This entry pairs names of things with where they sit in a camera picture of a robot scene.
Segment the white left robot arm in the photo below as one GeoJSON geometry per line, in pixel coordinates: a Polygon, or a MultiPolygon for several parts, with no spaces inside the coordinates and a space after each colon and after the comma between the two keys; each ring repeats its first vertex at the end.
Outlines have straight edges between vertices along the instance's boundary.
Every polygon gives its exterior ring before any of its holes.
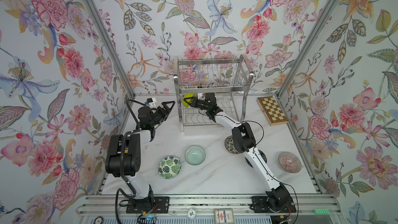
{"type": "Polygon", "coordinates": [[[131,192],[127,195],[128,198],[149,199],[153,196],[153,191],[139,172],[141,144],[154,140],[157,127],[168,119],[175,101],[162,102],[158,107],[154,98],[149,98],[145,103],[126,99],[125,103],[136,128],[110,137],[105,170],[126,183],[131,192]]]}

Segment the lime green plastic bowl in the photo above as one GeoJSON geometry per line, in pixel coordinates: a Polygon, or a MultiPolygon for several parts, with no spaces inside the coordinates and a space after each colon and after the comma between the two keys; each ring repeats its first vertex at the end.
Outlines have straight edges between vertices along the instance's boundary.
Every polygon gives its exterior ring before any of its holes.
{"type": "Polygon", "coordinates": [[[190,104],[192,103],[192,100],[194,97],[195,97],[195,94],[185,94],[183,96],[183,105],[185,108],[190,107],[190,104]]]}

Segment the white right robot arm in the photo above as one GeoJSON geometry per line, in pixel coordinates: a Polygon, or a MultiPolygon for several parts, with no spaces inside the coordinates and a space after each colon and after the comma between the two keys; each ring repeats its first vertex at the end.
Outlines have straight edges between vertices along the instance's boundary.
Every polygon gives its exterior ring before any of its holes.
{"type": "Polygon", "coordinates": [[[293,198],[286,188],[290,185],[278,180],[266,164],[249,121],[238,121],[226,114],[217,105],[214,93],[206,93],[204,99],[196,96],[184,97],[183,101],[192,108],[204,111],[209,120],[231,130],[234,148],[244,155],[265,185],[268,209],[271,212],[281,212],[285,207],[290,210],[295,208],[293,198]]]}

